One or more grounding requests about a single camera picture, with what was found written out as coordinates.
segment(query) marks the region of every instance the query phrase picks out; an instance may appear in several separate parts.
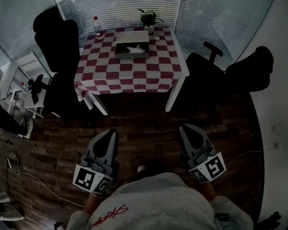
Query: checkered tablecloth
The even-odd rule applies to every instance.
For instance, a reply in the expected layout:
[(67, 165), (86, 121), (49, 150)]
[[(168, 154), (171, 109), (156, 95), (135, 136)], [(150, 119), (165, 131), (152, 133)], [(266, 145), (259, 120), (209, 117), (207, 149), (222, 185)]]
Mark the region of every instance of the checkered tablecloth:
[(149, 58), (115, 58), (117, 32), (141, 30), (110, 29), (104, 31), (103, 39), (88, 36), (74, 79), (79, 101), (84, 98), (88, 104), (91, 94), (167, 92), (182, 76), (169, 27), (156, 27), (149, 35)]

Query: person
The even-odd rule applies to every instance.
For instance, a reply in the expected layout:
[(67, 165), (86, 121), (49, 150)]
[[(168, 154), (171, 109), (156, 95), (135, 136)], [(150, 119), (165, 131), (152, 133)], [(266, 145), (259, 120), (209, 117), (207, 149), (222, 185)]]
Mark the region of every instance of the person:
[(90, 194), (84, 210), (71, 215), (67, 230), (90, 229), (251, 230), (253, 221), (210, 183), (195, 190), (175, 173), (141, 165), (110, 197)]
[(20, 137), (25, 137), (27, 139), (30, 138), (31, 132), (33, 130), (33, 120), (30, 119), (25, 125), (24, 119), (21, 120), (20, 124), (18, 124), (11, 115), (0, 105), (0, 128), (17, 134)]

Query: sneaker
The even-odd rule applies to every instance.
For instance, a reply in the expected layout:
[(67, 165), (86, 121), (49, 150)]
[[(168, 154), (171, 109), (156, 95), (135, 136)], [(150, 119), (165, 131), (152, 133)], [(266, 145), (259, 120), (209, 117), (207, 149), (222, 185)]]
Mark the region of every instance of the sneaker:
[(28, 124), (27, 124), (27, 126), (28, 126), (28, 133), (24, 136), (25, 138), (27, 138), (27, 139), (30, 138), (31, 133), (32, 133), (32, 130), (33, 130), (33, 125), (34, 125), (33, 120), (30, 119), (29, 122), (28, 122)]
[(143, 170), (146, 170), (146, 167), (144, 165), (140, 165), (138, 168), (138, 173)]
[(20, 124), (19, 124), (20, 126), (25, 126), (25, 119), (24, 118), (22, 118), (21, 120), (20, 120)]

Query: black chair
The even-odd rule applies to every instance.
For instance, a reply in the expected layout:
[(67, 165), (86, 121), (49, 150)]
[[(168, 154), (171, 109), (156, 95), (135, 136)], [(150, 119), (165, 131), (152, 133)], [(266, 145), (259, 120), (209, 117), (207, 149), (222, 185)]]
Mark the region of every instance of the black chair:
[(50, 70), (56, 72), (46, 92), (45, 109), (67, 120), (80, 109), (73, 85), (80, 60), (77, 23), (64, 21), (53, 7), (35, 18), (33, 30)]
[(232, 94), (255, 92), (268, 87), (274, 60), (266, 47), (260, 46), (244, 60), (230, 65), (224, 74), (214, 64), (217, 54), (223, 56), (222, 51), (208, 42), (204, 42), (204, 46), (211, 49), (209, 60), (196, 53), (191, 53), (186, 60), (190, 76), (186, 78), (178, 96), (185, 106), (213, 106)]

